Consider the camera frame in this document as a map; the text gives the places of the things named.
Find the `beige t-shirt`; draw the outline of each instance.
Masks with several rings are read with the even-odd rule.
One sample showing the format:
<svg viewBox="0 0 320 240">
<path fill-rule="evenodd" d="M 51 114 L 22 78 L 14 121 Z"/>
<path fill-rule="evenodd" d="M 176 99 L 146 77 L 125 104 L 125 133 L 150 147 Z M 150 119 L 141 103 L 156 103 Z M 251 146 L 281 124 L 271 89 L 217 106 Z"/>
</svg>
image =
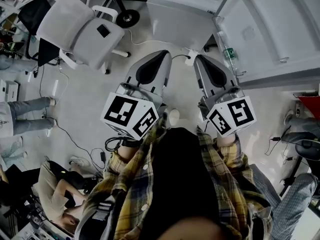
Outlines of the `beige t-shirt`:
<svg viewBox="0 0 320 240">
<path fill-rule="evenodd" d="M 51 221 L 57 220 L 65 210 L 68 198 L 55 192 L 58 185 L 56 176 L 50 171 L 50 164 L 44 162 L 40 167 L 40 174 L 36 190 L 40 203 L 47 218 Z"/>
</svg>

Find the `green object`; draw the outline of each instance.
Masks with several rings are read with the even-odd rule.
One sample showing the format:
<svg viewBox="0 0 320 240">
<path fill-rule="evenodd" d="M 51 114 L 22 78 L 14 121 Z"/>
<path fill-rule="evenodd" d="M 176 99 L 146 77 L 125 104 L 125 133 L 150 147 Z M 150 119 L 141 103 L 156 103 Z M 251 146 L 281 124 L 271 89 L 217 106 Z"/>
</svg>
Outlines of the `green object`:
<svg viewBox="0 0 320 240">
<path fill-rule="evenodd" d="M 233 48 L 227 48 L 223 51 L 224 57 L 227 59 L 230 58 L 231 60 L 237 58 L 235 50 Z"/>
</svg>

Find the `checkered pants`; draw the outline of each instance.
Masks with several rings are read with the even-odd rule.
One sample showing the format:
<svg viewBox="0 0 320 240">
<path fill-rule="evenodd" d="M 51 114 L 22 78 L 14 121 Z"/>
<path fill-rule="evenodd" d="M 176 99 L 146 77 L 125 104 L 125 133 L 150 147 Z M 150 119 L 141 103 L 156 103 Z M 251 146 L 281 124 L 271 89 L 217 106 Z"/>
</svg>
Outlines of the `checkered pants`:
<svg viewBox="0 0 320 240">
<path fill-rule="evenodd" d="M 318 179 L 311 173 L 303 173 L 295 178 L 294 183 L 281 200 L 268 178 L 255 164 L 250 165 L 253 179 L 258 190 L 271 204 L 273 228 L 271 239 L 290 240 L 302 214 L 308 207 L 314 194 Z"/>
</svg>

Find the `white t-shirt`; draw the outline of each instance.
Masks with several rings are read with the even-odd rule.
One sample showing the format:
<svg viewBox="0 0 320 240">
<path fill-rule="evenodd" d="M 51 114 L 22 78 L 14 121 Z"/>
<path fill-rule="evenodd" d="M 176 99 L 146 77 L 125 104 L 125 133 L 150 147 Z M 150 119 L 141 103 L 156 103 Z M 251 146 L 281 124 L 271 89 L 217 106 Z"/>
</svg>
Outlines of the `white t-shirt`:
<svg viewBox="0 0 320 240">
<path fill-rule="evenodd" d="M 62 216 L 68 198 L 55 192 L 58 185 L 56 176 L 50 171 L 50 164 L 44 162 L 40 167 L 39 180 L 36 185 L 40 203 L 47 218 L 55 221 Z"/>
<path fill-rule="evenodd" d="M 0 102 L 0 138 L 14 135 L 14 125 L 10 106 L 7 102 Z"/>
</svg>

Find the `white marker cube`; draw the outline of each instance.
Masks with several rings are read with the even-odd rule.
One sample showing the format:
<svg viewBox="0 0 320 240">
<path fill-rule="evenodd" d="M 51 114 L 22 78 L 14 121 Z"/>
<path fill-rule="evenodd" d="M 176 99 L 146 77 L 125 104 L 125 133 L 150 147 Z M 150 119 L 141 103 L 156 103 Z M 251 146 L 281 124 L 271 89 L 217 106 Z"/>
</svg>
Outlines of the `white marker cube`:
<svg viewBox="0 0 320 240">
<path fill-rule="evenodd" d="M 159 119 L 151 101 L 110 92 L 100 120 L 121 135 L 137 141 Z"/>
<path fill-rule="evenodd" d="M 214 105 L 207 118 L 222 137 L 239 132 L 257 121 L 249 96 Z"/>
</svg>

